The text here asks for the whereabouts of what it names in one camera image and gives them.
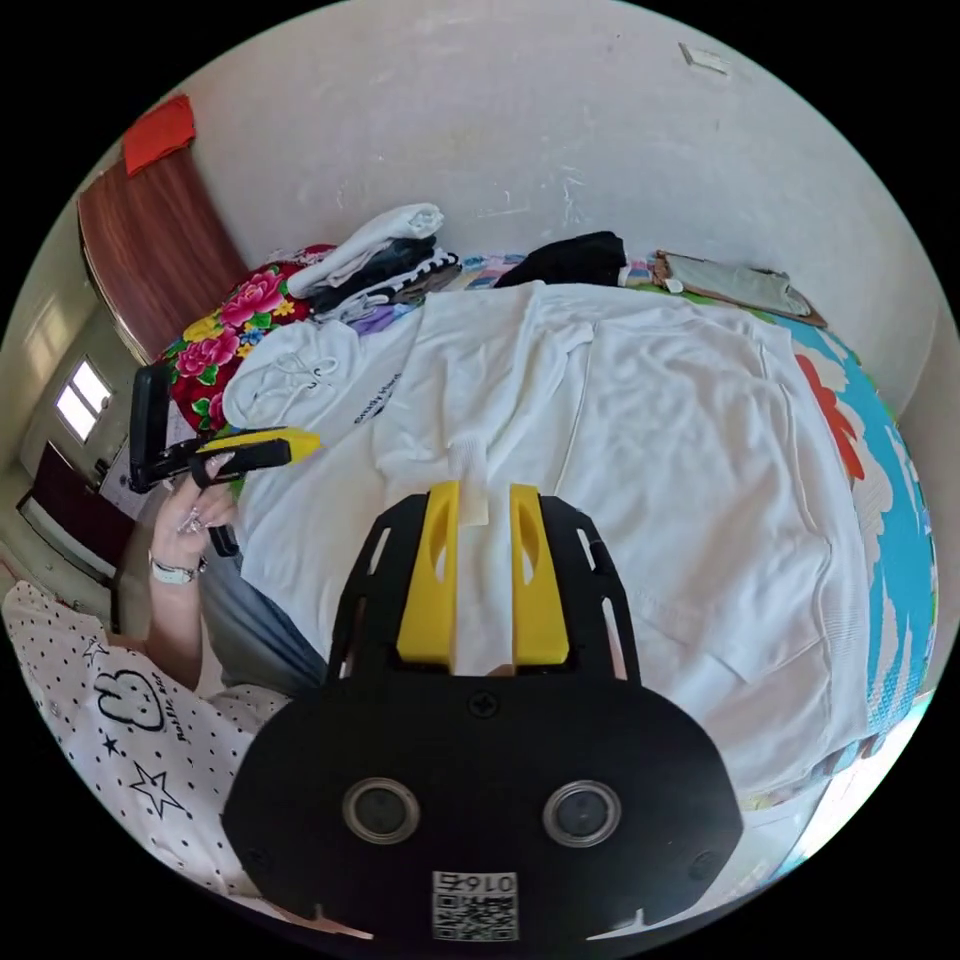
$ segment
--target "star print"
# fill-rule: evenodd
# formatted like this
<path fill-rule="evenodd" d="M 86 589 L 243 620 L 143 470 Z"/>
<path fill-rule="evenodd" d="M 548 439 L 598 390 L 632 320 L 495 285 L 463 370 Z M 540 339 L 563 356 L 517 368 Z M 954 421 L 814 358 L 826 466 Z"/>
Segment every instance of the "star print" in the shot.
<path fill-rule="evenodd" d="M 102 653 L 106 655 L 107 651 L 99 644 L 96 637 L 92 637 L 90 642 L 87 644 L 87 649 L 83 651 L 83 659 L 86 660 L 89 657 L 88 663 L 92 667 L 94 662 L 97 659 L 97 654 Z"/>
<path fill-rule="evenodd" d="M 167 792 L 166 770 L 163 773 L 158 773 L 155 777 L 151 777 L 139 763 L 134 761 L 133 765 L 137 768 L 137 773 L 140 774 L 140 780 L 137 783 L 131 783 L 130 786 L 138 793 L 150 798 L 150 802 L 161 820 L 163 819 L 164 806 L 173 807 L 175 810 L 183 810 L 183 806 Z"/>

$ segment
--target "qr code label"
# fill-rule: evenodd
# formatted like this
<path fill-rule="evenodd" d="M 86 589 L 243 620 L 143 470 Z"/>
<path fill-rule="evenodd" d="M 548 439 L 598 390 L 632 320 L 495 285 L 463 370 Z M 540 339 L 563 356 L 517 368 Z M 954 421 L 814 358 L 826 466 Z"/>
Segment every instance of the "qr code label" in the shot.
<path fill-rule="evenodd" d="M 516 940 L 515 873 L 433 874 L 435 940 Z"/>

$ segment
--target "wristwatch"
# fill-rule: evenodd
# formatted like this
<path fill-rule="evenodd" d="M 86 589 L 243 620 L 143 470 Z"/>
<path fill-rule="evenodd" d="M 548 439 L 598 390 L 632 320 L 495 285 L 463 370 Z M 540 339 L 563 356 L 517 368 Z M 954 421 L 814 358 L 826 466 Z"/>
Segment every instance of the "wristwatch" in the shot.
<path fill-rule="evenodd" d="M 187 567 L 167 566 L 165 563 L 160 563 L 159 560 L 154 560 L 153 554 L 149 551 L 147 551 L 147 558 L 150 561 L 150 572 L 153 574 L 154 579 L 159 580 L 161 583 L 179 585 L 192 583 L 207 568 L 207 561 L 204 560 L 203 557 L 200 558 L 200 565 L 196 570 L 190 570 Z"/>

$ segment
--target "camera lens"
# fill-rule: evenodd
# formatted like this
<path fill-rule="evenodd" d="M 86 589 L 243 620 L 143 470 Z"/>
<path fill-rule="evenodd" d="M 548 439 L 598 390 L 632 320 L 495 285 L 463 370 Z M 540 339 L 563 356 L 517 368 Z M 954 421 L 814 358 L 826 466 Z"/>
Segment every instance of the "camera lens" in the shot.
<path fill-rule="evenodd" d="M 577 780 L 555 791 L 543 808 L 543 825 L 565 847 L 603 842 L 620 822 L 620 801 L 602 783 Z"/>
<path fill-rule="evenodd" d="M 420 807 L 402 784 L 376 777 L 361 780 L 347 791 L 343 818 L 361 840 L 399 843 L 416 829 Z"/>

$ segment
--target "wall outlet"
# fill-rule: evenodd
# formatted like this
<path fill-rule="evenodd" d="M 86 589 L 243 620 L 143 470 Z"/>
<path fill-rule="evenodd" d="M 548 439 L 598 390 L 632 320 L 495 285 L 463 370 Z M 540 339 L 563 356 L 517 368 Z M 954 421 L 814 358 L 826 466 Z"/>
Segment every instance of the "wall outlet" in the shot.
<path fill-rule="evenodd" d="M 680 51 L 689 66 L 712 70 L 714 73 L 722 73 L 725 77 L 730 76 L 730 64 L 719 54 L 711 53 L 709 50 L 700 50 L 697 47 L 688 47 L 685 43 L 680 44 Z"/>

